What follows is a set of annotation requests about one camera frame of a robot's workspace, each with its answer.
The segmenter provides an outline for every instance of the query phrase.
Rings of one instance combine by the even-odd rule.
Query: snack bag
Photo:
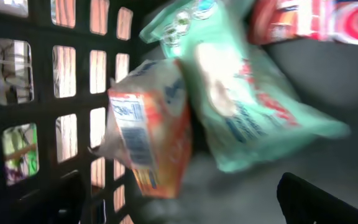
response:
[[[249,41],[269,44],[295,37],[358,45],[358,0],[258,0]]]
[[[236,13],[221,1],[176,1],[144,30],[179,57],[196,114],[219,169],[234,172],[286,156],[345,124],[298,102],[285,77],[245,42]]]
[[[144,195],[176,196],[191,155],[190,112],[178,61],[145,61],[108,94],[108,125],[95,153],[130,167]]]

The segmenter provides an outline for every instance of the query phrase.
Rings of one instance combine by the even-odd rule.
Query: crate hole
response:
[[[128,76],[129,72],[129,55],[118,53],[116,55],[116,82],[121,81]]]
[[[56,119],[57,161],[77,155],[77,116],[69,114]]]
[[[125,167],[117,160],[114,160],[114,180],[122,177],[125,174]]]
[[[114,191],[114,211],[118,211],[125,205],[125,187],[123,185],[119,186]]]
[[[53,47],[53,82],[55,97],[75,95],[75,49],[73,47]]]
[[[90,140],[91,148],[99,146],[104,136],[104,130],[106,129],[106,109],[97,108],[91,110],[90,123]]]
[[[91,186],[92,194],[98,193],[104,188],[104,157],[96,159],[91,164]]]
[[[35,175],[39,170],[37,127],[34,123],[7,128],[2,134],[7,185]]]
[[[92,50],[90,55],[90,92],[103,93],[106,91],[106,52]]]
[[[92,205],[92,224],[105,224],[106,223],[106,203],[103,200],[97,205]]]
[[[121,40],[129,40],[131,38],[131,23],[134,13],[121,7],[118,11],[117,18],[117,38]]]
[[[0,0],[0,12],[19,17],[29,16],[27,0]]]
[[[132,222],[132,219],[129,215],[126,215],[119,224],[134,224],[134,222]]]
[[[0,104],[14,105],[34,99],[31,48],[21,40],[0,39]]]
[[[91,1],[91,22],[90,30],[94,34],[104,35],[107,33],[107,21],[110,1]]]
[[[75,0],[50,0],[50,17],[57,26],[74,28]]]

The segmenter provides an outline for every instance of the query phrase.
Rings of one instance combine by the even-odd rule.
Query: orange and white package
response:
[[[190,110],[178,63],[145,61],[111,87],[106,134],[94,152],[131,168],[148,196],[176,196],[191,155]]]

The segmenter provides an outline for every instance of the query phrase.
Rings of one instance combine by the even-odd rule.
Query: barcode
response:
[[[143,166],[153,164],[149,141],[144,128],[121,128],[122,137],[133,163]]]
[[[143,106],[138,101],[111,100],[116,119],[143,121]]]

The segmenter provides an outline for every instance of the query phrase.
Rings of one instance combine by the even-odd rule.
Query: green plastic package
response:
[[[176,1],[140,33],[147,43],[160,40],[166,57],[180,58],[219,169],[246,169],[318,136],[347,135],[346,124],[301,104],[274,63],[246,42],[238,11],[220,0]]]

